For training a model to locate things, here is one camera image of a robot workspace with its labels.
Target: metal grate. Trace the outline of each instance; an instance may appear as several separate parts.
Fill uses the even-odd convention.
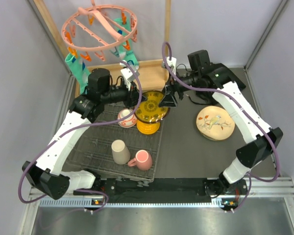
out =
[[[124,109],[121,104],[106,105],[105,111],[99,115],[97,121],[116,120],[118,113]],[[162,125],[153,135],[140,133],[136,126],[122,128],[117,123],[112,125],[89,128],[75,145],[66,160],[66,165],[79,169],[91,169],[98,173],[121,176],[137,181],[152,182],[155,175]],[[152,167],[148,171],[141,171],[126,164],[118,165],[113,161],[111,144],[114,140],[123,140],[130,151],[131,159],[138,150],[144,149],[151,154]]]
[[[53,200],[50,197],[40,201],[40,207],[100,207],[92,205],[92,198],[60,198]],[[105,207],[112,208],[208,208],[223,207],[221,198],[211,199],[203,203],[108,203]]]

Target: wire rack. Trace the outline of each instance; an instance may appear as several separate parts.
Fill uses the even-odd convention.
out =
[[[105,111],[99,115],[96,122],[116,120],[118,113],[124,109],[122,104],[105,106]],[[68,156],[65,165],[78,169],[90,169],[98,173],[129,178],[136,181],[152,182],[154,179],[162,126],[153,135],[140,133],[136,126],[131,128],[120,127],[117,123],[90,127],[76,143]],[[111,144],[115,140],[123,140],[131,154],[135,157],[138,150],[144,149],[151,154],[152,167],[148,171],[141,171],[137,167],[129,167],[127,164],[119,165],[113,161]]]

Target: gray table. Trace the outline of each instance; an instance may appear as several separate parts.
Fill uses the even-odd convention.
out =
[[[244,69],[232,71],[246,84],[242,94],[255,109]],[[187,94],[194,100],[202,101],[194,91]],[[178,102],[178,107],[171,108],[163,122],[156,178],[218,177],[235,159],[235,151],[245,145],[237,127],[227,140],[211,141],[205,138],[196,127],[197,114],[204,107],[191,103],[185,97]],[[261,177],[273,176],[275,168],[271,158],[257,165],[252,172]]]

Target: white mug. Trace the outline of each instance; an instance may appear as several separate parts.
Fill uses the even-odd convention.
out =
[[[113,160],[116,164],[126,164],[131,155],[128,148],[122,140],[113,141],[111,145]]]

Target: white wall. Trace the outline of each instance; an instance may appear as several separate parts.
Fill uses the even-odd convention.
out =
[[[22,165],[50,140],[67,79],[27,2],[0,1],[0,235],[19,228]],[[28,193],[25,182],[26,199]]]
[[[284,132],[278,152],[282,170],[294,182],[294,0],[256,57],[250,76],[265,120]]]
[[[90,0],[45,0],[45,3],[59,30],[79,6],[91,6]],[[127,7],[137,15],[138,42],[133,44],[137,58],[160,59],[165,1],[96,1],[97,5],[109,3]],[[187,63],[187,54],[207,49],[212,61],[228,66],[245,65],[279,3],[280,0],[173,0],[170,42],[174,56],[180,63]],[[111,18],[116,16],[111,11],[108,14]],[[85,34],[77,35],[73,41],[82,46],[94,45],[93,38],[86,38]],[[107,63],[118,62],[111,53],[106,55]],[[104,62],[93,57],[91,64]]]

